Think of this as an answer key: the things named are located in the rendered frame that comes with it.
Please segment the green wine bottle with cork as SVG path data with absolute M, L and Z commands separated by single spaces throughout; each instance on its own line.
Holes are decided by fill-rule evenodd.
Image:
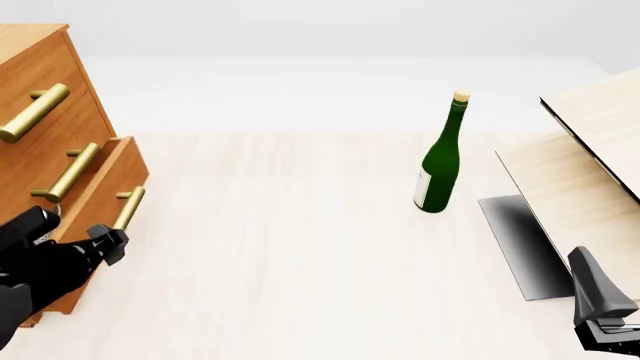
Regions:
M 413 203 L 423 212 L 446 209 L 459 175 L 459 134 L 470 92 L 456 90 L 444 128 L 424 156 L 413 192 Z

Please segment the pale wooden wine rack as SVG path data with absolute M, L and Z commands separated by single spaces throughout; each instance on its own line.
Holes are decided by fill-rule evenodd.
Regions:
M 640 68 L 540 98 L 563 128 L 496 150 L 562 269 L 578 246 L 640 302 Z

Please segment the wooden cabinet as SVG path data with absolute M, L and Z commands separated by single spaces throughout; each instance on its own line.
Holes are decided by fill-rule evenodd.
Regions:
M 14 56 L 18 56 L 20 53 L 29 49 L 30 47 L 38 44 L 40 41 L 45 40 L 52 35 L 60 34 L 65 38 L 65 41 L 74 57 L 76 64 L 85 80 L 87 86 L 87 92 L 90 92 L 99 107 L 106 125 L 109 130 L 112 131 L 113 138 L 118 137 L 114 131 L 111 122 L 105 113 L 105 110 L 101 104 L 101 101 L 91 83 L 88 74 L 78 56 L 78 53 L 72 43 L 68 32 L 67 26 L 64 24 L 0 24 L 0 65 L 12 59 Z M 53 203 L 52 206 L 45 206 L 43 208 L 57 212 L 61 218 L 61 202 Z

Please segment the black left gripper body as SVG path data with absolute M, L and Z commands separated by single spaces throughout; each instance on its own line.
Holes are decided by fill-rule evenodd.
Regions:
M 121 229 L 115 229 L 105 224 L 96 224 L 87 230 L 91 243 L 101 252 L 105 263 L 113 266 L 125 256 L 125 247 L 129 238 Z

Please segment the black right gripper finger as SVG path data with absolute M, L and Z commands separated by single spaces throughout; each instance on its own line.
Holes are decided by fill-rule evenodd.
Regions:
M 636 302 L 610 280 L 587 248 L 574 248 L 568 260 L 574 284 L 575 326 L 587 320 L 622 319 L 640 310 Z

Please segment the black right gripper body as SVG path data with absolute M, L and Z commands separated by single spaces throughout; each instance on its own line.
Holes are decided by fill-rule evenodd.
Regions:
M 588 319 L 574 315 L 574 331 L 586 351 L 640 355 L 640 324 L 628 324 L 628 314 Z

